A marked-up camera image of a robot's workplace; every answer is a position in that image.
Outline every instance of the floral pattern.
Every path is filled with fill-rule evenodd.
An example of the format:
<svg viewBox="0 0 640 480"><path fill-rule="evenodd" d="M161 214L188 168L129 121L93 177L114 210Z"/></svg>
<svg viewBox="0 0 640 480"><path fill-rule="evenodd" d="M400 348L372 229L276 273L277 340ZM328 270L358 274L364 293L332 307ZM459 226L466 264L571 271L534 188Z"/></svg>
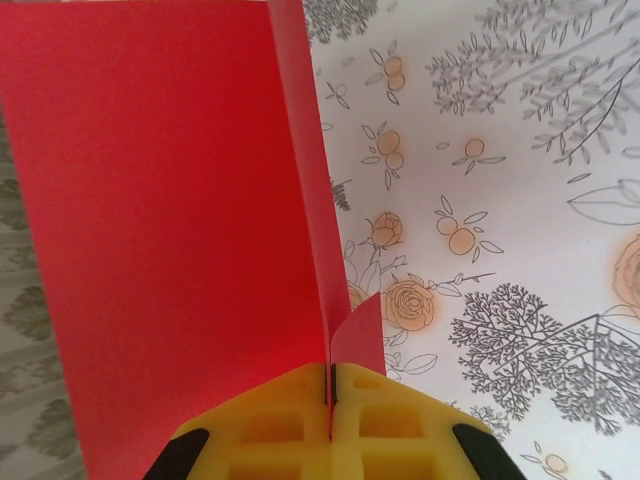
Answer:
<svg viewBox="0 0 640 480"><path fill-rule="evenodd" d="M349 85L347 113L318 81L352 307L380 292L387 375L455 394L528 478L640 477L639 9L390 2L313 44Z"/></svg>

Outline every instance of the square hole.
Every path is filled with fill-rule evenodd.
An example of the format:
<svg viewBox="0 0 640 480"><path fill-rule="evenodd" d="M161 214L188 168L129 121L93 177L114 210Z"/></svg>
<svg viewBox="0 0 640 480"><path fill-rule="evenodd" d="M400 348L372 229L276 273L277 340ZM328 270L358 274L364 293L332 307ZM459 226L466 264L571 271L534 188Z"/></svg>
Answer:
<svg viewBox="0 0 640 480"><path fill-rule="evenodd" d="M433 462L425 455L363 453L364 480L438 480Z"/></svg>
<svg viewBox="0 0 640 480"><path fill-rule="evenodd" d="M422 437L420 416L416 410L404 405L370 405L360 414L360 436Z"/></svg>
<svg viewBox="0 0 640 480"><path fill-rule="evenodd" d="M229 480L300 480L301 468L293 463L232 464Z"/></svg>
<svg viewBox="0 0 640 480"><path fill-rule="evenodd" d="M278 412L255 415L244 428L244 443L301 442L304 422L297 412Z"/></svg>

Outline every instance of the yellow plastic tool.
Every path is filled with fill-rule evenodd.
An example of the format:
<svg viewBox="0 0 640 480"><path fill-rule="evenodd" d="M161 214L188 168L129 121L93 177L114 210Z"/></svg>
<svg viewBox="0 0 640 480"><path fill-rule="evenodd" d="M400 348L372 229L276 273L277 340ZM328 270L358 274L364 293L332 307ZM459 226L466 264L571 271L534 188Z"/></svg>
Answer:
<svg viewBox="0 0 640 480"><path fill-rule="evenodd" d="M325 366L306 365L184 424L145 480L525 480L478 419L357 365L332 372L332 417Z"/></svg>

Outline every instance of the gray patterned fabric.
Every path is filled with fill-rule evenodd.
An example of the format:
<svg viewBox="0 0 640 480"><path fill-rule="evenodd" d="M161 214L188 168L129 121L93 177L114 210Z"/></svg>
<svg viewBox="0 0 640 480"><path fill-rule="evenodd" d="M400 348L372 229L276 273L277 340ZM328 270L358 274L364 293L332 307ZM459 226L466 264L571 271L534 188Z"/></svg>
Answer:
<svg viewBox="0 0 640 480"><path fill-rule="evenodd" d="M0 114L0 479L87 478Z"/></svg>

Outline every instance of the orange fruit drawing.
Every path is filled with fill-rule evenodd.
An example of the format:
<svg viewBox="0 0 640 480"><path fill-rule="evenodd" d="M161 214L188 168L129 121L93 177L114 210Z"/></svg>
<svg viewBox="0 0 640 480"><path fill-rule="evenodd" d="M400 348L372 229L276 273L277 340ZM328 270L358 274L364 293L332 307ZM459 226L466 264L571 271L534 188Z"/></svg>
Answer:
<svg viewBox="0 0 640 480"><path fill-rule="evenodd" d="M392 92L397 92L398 90L402 90L404 84L406 82L406 78L404 78L403 74L394 75L393 77L389 77L387 80L387 87Z"/></svg>
<svg viewBox="0 0 640 480"><path fill-rule="evenodd" d="M476 244L476 237L466 228L460 228L453 232L449 239L449 249L456 255L465 255Z"/></svg>
<svg viewBox="0 0 640 480"><path fill-rule="evenodd" d="M442 217L436 223L436 228L441 235L451 235L458 229L458 222L453 217Z"/></svg>
<svg viewBox="0 0 640 480"><path fill-rule="evenodd" d="M464 154L469 158L476 158L484 152L484 142L479 138L472 138L464 147Z"/></svg>
<svg viewBox="0 0 640 480"><path fill-rule="evenodd" d="M387 164L387 168L389 168L389 170L400 170L404 165L404 157L398 152L392 153L387 158L385 158L384 161Z"/></svg>
<svg viewBox="0 0 640 480"><path fill-rule="evenodd" d="M387 58L387 61L384 62L384 73L393 77L402 72L402 60L398 56L393 56Z"/></svg>
<svg viewBox="0 0 640 480"><path fill-rule="evenodd" d="M558 473L564 473L569 469L567 462L565 462L562 457L554 454L547 455L544 459L544 463L546 463L547 467L551 470Z"/></svg>
<svg viewBox="0 0 640 480"><path fill-rule="evenodd" d="M378 151L382 155L391 155L400 146L400 135L396 132L385 132L378 138Z"/></svg>

